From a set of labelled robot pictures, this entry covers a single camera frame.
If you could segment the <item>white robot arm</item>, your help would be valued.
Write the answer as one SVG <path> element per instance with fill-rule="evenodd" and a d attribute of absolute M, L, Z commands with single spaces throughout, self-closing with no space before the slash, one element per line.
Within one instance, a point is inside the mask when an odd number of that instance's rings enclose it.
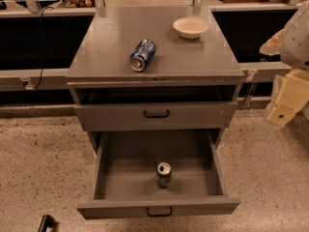
<path fill-rule="evenodd" d="M 266 120 L 278 127 L 287 125 L 309 102 L 309 1 L 303 2 L 284 28 L 264 43 L 260 52 L 279 55 L 292 70 L 273 81 Z"/>

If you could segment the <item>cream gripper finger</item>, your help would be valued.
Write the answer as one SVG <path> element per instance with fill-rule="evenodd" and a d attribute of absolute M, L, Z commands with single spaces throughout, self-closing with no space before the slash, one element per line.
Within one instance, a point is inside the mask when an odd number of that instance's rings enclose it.
<path fill-rule="evenodd" d="M 266 121 L 284 127 L 309 102 L 309 72 L 295 69 L 274 78 Z"/>
<path fill-rule="evenodd" d="M 281 39 L 284 30 L 280 30 L 275 33 L 270 39 L 268 39 L 260 48 L 260 52 L 264 55 L 273 56 L 280 53 Z"/>

